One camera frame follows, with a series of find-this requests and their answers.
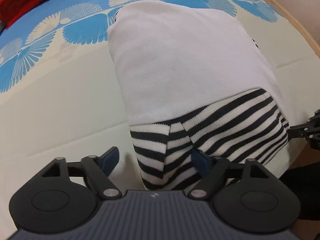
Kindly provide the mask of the striped white hooded sweater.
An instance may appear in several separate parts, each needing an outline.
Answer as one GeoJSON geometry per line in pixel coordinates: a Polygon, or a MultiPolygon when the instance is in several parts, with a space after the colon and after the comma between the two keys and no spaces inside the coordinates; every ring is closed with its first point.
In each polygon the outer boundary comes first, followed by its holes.
{"type": "Polygon", "coordinates": [[[138,1],[117,11],[107,35],[146,189],[199,182],[193,152],[266,165],[287,144],[272,68],[233,16],[138,1]]]}

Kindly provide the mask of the blue patterned bed sheet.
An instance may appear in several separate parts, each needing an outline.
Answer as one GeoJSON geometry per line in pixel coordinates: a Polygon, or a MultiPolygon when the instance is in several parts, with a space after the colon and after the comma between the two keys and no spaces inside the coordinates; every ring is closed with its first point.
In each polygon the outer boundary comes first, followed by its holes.
{"type": "MultiPolygon", "coordinates": [[[[108,52],[114,13],[138,0],[49,0],[1,34],[1,239],[16,226],[12,195],[56,157],[79,161],[112,146],[120,162],[111,180],[122,191],[143,188],[124,104],[108,52]]],[[[265,0],[160,0],[234,16],[273,67],[291,117],[278,66],[312,50],[265,0]]]]}

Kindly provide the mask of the wooden bed frame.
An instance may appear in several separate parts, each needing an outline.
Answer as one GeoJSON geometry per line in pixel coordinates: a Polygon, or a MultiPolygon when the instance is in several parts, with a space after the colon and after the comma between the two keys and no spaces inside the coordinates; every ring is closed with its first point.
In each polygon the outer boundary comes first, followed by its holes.
{"type": "Polygon", "coordinates": [[[265,1],[290,22],[312,50],[308,57],[277,67],[291,117],[301,124],[319,109],[319,0],[265,1]]]}

